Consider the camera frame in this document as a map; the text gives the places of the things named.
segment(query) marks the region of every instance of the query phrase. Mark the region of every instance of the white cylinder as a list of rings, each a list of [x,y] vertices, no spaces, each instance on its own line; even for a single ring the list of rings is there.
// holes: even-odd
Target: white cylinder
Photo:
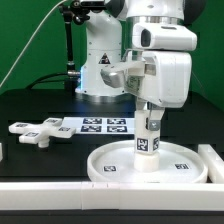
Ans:
[[[49,146],[50,139],[44,139],[38,143],[39,148],[47,148]]]
[[[139,172],[150,173],[159,169],[159,152],[150,155],[135,153],[134,167]]]

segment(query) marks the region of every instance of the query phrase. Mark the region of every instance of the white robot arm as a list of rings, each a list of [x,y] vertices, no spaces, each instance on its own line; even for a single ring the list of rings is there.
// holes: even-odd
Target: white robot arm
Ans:
[[[104,4],[115,18],[119,20],[126,20],[129,2],[130,2],[129,0],[105,0]],[[203,12],[205,8],[206,2],[207,0],[197,0],[197,1],[184,0],[183,1],[184,25],[190,25],[200,16],[200,14]]]
[[[112,87],[124,86],[137,97],[135,112],[135,169],[159,167],[160,122],[165,107],[182,107],[191,76],[191,57],[197,36],[181,25],[184,0],[106,1],[118,18],[126,15],[126,62],[106,66],[102,78]]]

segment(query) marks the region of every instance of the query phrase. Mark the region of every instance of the black and white tag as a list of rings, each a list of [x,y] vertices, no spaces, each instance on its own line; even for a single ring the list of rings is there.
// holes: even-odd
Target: black and white tag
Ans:
[[[156,150],[159,148],[159,138],[155,138],[153,140],[153,150]]]
[[[110,118],[107,119],[107,124],[126,124],[126,119]]]
[[[102,124],[102,118],[84,118],[83,124]]]
[[[128,132],[128,129],[126,126],[107,126],[107,132],[126,133],[126,132]]]
[[[175,164],[178,170],[188,170],[189,166],[187,164]]]
[[[65,128],[65,127],[61,127],[58,129],[58,131],[69,131],[71,128]]]
[[[52,123],[52,124],[55,124],[58,120],[56,119],[48,119],[46,122],[47,123]]]
[[[104,172],[116,172],[117,168],[116,168],[116,166],[104,166],[103,171]]]
[[[25,128],[26,126],[28,126],[28,124],[17,124],[16,125],[17,128]]]
[[[29,132],[29,133],[27,133],[25,136],[34,138],[34,137],[36,137],[37,135],[39,135],[39,133]]]
[[[94,133],[94,132],[101,132],[101,126],[93,126],[93,125],[84,125],[81,128],[81,132],[89,132],[89,133]]]
[[[148,149],[149,149],[148,139],[138,138],[137,139],[137,150],[143,151],[143,152],[148,152],[149,151]]]

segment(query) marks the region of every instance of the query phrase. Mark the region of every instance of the black table surface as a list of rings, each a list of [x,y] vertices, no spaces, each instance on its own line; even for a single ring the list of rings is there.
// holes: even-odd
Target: black table surface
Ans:
[[[0,142],[3,144],[0,181],[88,180],[87,158],[95,148],[134,138],[133,135],[74,135],[66,140],[51,138],[50,146],[40,150],[36,145],[19,143],[18,135],[8,132],[9,125],[18,121],[39,124],[49,117],[131,118],[134,110],[134,101],[96,104],[77,100],[64,90],[10,90],[3,93],[0,96]],[[166,109],[162,119],[161,140],[195,151],[198,144],[211,144],[224,158],[223,128],[224,113],[199,94],[190,92],[182,108]],[[32,223],[224,222],[222,212],[39,211],[0,212],[0,223],[16,223],[20,218],[23,218],[23,223],[31,223],[29,217],[35,217]]]

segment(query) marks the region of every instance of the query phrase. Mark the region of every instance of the puzzle piece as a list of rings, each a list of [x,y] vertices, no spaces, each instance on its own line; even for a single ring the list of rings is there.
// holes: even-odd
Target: puzzle piece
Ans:
[[[49,146],[49,136],[57,138],[71,138],[75,134],[75,128],[62,127],[62,119],[48,118],[43,124],[29,124],[16,122],[9,126],[9,131],[14,134],[22,134],[19,137],[21,143],[38,144],[40,148]]]

